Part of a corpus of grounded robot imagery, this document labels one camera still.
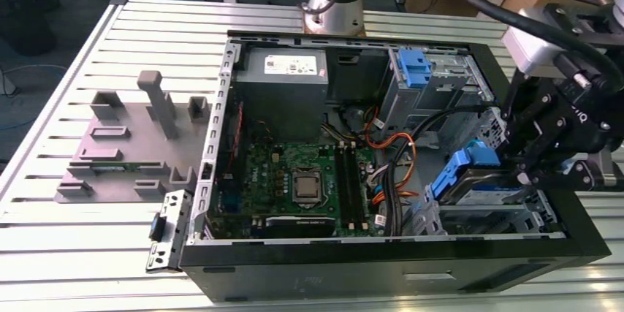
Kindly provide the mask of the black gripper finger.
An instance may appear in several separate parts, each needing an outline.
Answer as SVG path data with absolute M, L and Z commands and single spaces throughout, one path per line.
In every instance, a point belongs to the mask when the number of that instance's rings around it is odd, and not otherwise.
M 566 163 L 560 170 L 519 170 L 518 182 L 542 191 L 599 191 L 604 189 L 604 173 L 596 158 L 590 156 Z
M 520 166 L 539 165 L 568 127 L 554 80 L 515 73 L 502 117 L 507 122 L 503 158 Z

